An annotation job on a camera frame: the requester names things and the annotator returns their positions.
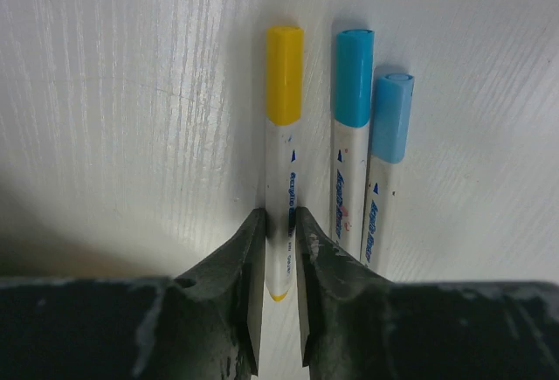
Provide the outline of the yellow capped highlighter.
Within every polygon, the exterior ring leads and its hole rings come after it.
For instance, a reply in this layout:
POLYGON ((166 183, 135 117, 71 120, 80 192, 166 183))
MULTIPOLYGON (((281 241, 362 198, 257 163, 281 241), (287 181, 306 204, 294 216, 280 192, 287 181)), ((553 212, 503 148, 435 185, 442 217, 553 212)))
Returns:
POLYGON ((266 30, 266 287, 276 302, 286 297, 294 268, 303 53, 300 27, 266 30))

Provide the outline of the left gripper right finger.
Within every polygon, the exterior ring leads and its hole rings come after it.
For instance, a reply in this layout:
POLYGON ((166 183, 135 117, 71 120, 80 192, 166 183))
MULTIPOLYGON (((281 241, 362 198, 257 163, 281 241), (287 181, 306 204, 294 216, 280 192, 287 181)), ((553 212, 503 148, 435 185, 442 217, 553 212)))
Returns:
POLYGON ((313 379, 555 379, 558 287, 402 283, 296 212, 302 363, 313 379))

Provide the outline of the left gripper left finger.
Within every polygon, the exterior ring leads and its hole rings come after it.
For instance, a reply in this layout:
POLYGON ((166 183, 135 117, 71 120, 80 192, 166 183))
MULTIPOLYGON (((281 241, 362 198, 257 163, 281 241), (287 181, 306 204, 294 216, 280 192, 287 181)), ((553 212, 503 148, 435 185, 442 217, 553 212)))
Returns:
POLYGON ((4 379, 248 379, 259 371, 266 212, 178 277, 1 281, 4 379))

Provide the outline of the teal capped acrylic marker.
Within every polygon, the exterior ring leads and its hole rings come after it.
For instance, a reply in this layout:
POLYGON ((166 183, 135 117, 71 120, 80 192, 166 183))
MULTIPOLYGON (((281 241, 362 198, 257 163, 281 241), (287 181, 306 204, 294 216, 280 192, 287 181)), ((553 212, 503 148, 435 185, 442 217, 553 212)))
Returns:
POLYGON ((362 244, 374 37, 368 29, 335 37, 331 239, 355 259, 362 244))

